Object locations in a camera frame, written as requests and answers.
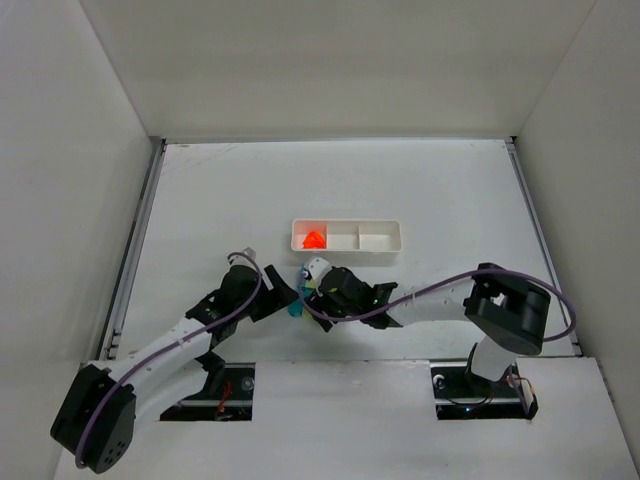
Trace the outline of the orange round lego piece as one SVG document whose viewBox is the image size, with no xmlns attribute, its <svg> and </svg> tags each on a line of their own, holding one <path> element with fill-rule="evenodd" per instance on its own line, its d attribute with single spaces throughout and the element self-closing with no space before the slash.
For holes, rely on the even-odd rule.
<svg viewBox="0 0 640 480">
<path fill-rule="evenodd" d="M 317 250 L 326 248 L 326 239 L 319 231 L 310 231 L 302 242 L 302 247 L 308 250 Z"/>
</svg>

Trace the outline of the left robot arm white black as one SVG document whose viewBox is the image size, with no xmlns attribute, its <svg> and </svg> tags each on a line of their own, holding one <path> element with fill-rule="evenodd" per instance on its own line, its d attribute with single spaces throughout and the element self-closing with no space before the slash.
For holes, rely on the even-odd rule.
<svg viewBox="0 0 640 480">
<path fill-rule="evenodd" d="M 257 322 L 297 298 L 274 266 L 231 265 L 217 289 L 150 345 L 110 365 L 82 367 L 52 423 L 51 438 L 80 467 L 108 471 L 129 448 L 144 405 L 162 383 L 186 366 L 206 380 L 224 365 L 213 348 L 235 333 L 239 321 Z"/>
</svg>

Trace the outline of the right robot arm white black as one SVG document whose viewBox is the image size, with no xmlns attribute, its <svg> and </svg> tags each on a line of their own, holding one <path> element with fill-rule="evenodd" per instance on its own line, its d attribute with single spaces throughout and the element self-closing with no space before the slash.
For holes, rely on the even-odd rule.
<svg viewBox="0 0 640 480">
<path fill-rule="evenodd" d="M 409 291 L 395 282 L 369 285 L 348 268 L 314 257 L 302 267 L 300 283 L 311 290 L 304 309 L 326 331 L 354 321 L 378 330 L 435 321 L 473 324 L 484 337 L 467 359 L 470 382 L 497 382 L 517 358 L 539 355 L 551 303 L 533 281 L 491 263 Z"/>
</svg>

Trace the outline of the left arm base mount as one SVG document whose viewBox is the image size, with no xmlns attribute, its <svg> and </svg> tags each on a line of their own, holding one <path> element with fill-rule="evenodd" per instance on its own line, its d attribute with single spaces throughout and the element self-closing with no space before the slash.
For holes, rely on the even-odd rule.
<svg viewBox="0 0 640 480">
<path fill-rule="evenodd" d="M 207 377 L 203 386 L 165 410 L 164 422 L 245 422 L 253 416 L 256 364 L 228 363 L 216 353 L 197 358 Z"/>
</svg>

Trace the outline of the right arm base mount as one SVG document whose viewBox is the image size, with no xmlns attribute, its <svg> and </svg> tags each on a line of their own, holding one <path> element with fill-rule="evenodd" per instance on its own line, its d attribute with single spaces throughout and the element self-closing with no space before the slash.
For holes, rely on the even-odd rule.
<svg viewBox="0 0 640 480">
<path fill-rule="evenodd" d="M 431 362 L 430 375 L 441 421 L 532 421 L 539 411 L 535 388 L 516 361 L 497 381 L 472 374 L 467 360 Z"/>
</svg>

